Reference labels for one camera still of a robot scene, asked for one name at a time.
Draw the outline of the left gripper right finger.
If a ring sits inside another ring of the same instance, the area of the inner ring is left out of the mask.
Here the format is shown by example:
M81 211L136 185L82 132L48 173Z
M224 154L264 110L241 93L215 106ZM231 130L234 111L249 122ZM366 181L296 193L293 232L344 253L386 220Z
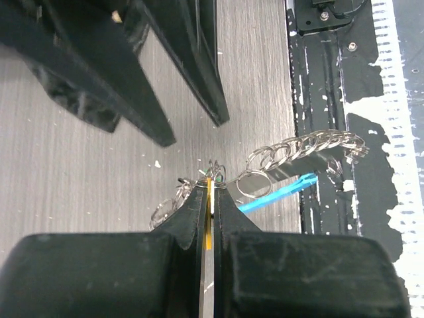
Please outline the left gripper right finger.
M369 238L260 230L214 199L216 317L409 317L388 253Z

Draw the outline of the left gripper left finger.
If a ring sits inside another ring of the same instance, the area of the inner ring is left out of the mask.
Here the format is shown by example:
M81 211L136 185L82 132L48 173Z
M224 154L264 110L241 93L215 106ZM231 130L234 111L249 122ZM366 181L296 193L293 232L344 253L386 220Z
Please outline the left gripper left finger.
M201 317L206 191L150 232L41 233L1 268L2 317Z

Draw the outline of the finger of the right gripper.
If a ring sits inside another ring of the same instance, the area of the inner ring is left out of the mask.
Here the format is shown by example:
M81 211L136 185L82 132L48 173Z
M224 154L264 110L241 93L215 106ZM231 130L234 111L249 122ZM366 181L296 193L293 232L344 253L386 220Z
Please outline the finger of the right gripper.
M174 133L134 49L146 22L140 1L2 1L1 44L168 147Z
M228 122L217 56L217 2L149 0L139 5L214 125Z

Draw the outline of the blue handled key ring organizer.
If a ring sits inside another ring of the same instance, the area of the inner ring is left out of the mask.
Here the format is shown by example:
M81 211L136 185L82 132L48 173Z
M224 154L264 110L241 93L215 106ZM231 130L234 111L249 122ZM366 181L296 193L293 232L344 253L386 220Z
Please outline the blue handled key ring organizer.
M357 134L327 129L257 148L247 157L244 170L230 181L224 165L210 161L208 168L219 170L220 180L214 181L215 186L228 189L233 201L250 200L238 207L247 214L315 185L320 173L341 177L343 161L356 164L368 152L365 140ZM175 196L161 202L153 212L150 230L175 213L195 186L205 185L207 178L200 174L198 180L179 180Z

